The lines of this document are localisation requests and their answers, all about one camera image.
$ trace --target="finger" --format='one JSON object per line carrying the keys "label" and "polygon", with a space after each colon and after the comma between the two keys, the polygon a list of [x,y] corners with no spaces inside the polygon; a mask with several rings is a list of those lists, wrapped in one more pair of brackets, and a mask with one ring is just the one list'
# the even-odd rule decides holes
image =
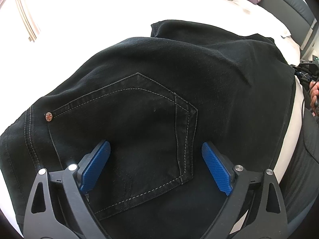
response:
{"label": "finger", "polygon": [[315,115],[317,115],[317,114],[316,114],[316,108],[312,108],[312,112],[313,112]]}
{"label": "finger", "polygon": [[310,97],[312,98],[313,94],[318,91],[318,87],[315,85],[311,90],[310,90]]}
{"label": "finger", "polygon": [[311,99],[311,103],[310,103],[310,106],[311,106],[312,109],[316,108],[316,106],[315,106],[315,102],[316,101],[317,101],[317,96],[313,96],[312,99]]}
{"label": "finger", "polygon": [[311,89],[314,85],[315,85],[315,82],[311,81],[310,84],[309,84],[309,89]]}
{"label": "finger", "polygon": [[311,93],[311,96],[310,98],[312,99],[313,96],[318,96],[319,95],[319,90],[314,90],[312,93]]}

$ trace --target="bed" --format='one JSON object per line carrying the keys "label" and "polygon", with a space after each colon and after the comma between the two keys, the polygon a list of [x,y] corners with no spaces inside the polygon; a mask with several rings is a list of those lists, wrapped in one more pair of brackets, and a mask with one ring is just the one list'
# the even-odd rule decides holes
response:
{"label": "bed", "polygon": [[[271,37],[288,64],[293,65],[309,54],[318,32],[318,22],[303,0],[262,0],[259,5],[247,0],[79,0],[77,7],[73,8],[75,13],[69,13],[68,6],[64,8],[63,3],[67,2],[59,0],[54,4],[56,11],[53,12],[55,16],[64,17],[67,27],[53,26],[56,22],[53,17],[48,17],[42,20],[42,29],[51,28],[52,36],[56,33],[64,35],[63,43],[50,40],[56,42],[54,52],[66,58],[76,52],[78,57],[77,60],[72,59],[71,70],[56,71],[59,78],[48,80],[47,88],[40,92],[55,88],[94,53],[132,36],[150,36],[150,25],[166,19],[214,25],[241,36],[259,33]],[[47,45],[40,37],[38,49]],[[43,57],[51,54],[52,51],[42,50]],[[60,58],[52,58],[48,64],[57,68]],[[5,186],[2,175],[0,184]],[[3,197],[5,200],[1,201],[0,207],[5,209],[4,213],[17,228],[12,205],[6,203],[10,200],[8,193],[4,193]]]}

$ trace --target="blue gripper pad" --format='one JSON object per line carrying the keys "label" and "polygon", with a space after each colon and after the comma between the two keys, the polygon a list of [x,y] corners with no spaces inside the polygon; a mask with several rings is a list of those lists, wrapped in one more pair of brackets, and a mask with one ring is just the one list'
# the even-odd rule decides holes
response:
{"label": "blue gripper pad", "polygon": [[232,192],[231,176],[207,142],[202,145],[202,156],[219,190],[229,196]]}
{"label": "blue gripper pad", "polygon": [[91,191],[94,188],[110,156],[110,153],[111,145],[108,141],[104,141],[103,143],[99,143],[92,153],[89,154],[87,157],[87,161],[89,162],[85,169],[81,172],[81,185],[79,187],[80,192],[87,194],[88,191]]}

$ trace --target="white bed sheet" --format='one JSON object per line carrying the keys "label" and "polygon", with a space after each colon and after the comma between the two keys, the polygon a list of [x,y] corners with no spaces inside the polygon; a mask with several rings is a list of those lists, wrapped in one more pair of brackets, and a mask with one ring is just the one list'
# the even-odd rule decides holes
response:
{"label": "white bed sheet", "polygon": [[[1,69],[4,74],[0,75],[0,90],[5,91],[2,95],[10,107],[0,109],[0,116],[6,116],[1,120],[0,133],[36,99],[66,80],[93,54],[132,36],[150,36],[150,25],[157,21],[199,22],[241,36],[259,33],[275,40],[288,64],[296,65],[300,59],[299,46],[289,37],[284,24],[246,0],[38,1],[28,0],[42,30],[37,41],[28,44],[18,57],[14,42],[2,47],[1,63],[6,68]],[[0,22],[1,36],[6,35],[1,33],[4,29],[5,33],[9,32],[10,25],[3,27]],[[0,208],[17,227],[2,175],[0,188],[3,193]]]}

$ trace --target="back pocket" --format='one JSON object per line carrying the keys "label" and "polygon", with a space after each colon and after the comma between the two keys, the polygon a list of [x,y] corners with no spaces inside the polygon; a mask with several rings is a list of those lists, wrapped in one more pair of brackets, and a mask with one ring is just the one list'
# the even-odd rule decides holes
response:
{"label": "back pocket", "polygon": [[197,109],[136,73],[53,110],[48,122],[63,168],[102,139],[111,155],[89,203],[99,219],[153,199],[193,177]]}

